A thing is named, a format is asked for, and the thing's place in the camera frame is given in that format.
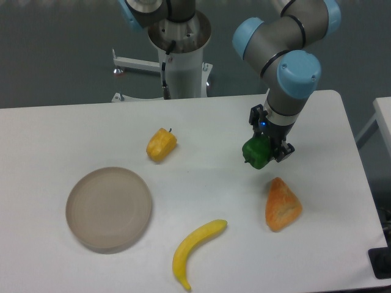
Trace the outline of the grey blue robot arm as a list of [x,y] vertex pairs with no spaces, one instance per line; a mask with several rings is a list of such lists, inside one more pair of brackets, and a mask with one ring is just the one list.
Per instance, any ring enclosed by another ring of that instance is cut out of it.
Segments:
[[[126,22],[146,29],[158,51],[164,99],[199,98],[203,49],[211,37],[208,18],[194,1],[120,1]],[[232,44],[269,88],[263,104],[250,110],[253,136],[242,147],[244,160],[261,169],[294,152],[287,135],[315,91],[321,76],[318,59],[305,47],[334,33],[341,22],[335,1],[277,1],[279,19],[243,21]]]

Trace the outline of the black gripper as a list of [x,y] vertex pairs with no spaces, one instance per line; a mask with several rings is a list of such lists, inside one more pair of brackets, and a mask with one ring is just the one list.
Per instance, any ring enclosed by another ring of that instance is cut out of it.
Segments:
[[262,104],[256,105],[250,110],[249,124],[252,126],[253,137],[267,137],[271,150],[269,161],[281,162],[295,151],[294,146],[286,141],[294,123],[289,125],[274,124],[265,117],[265,112]]

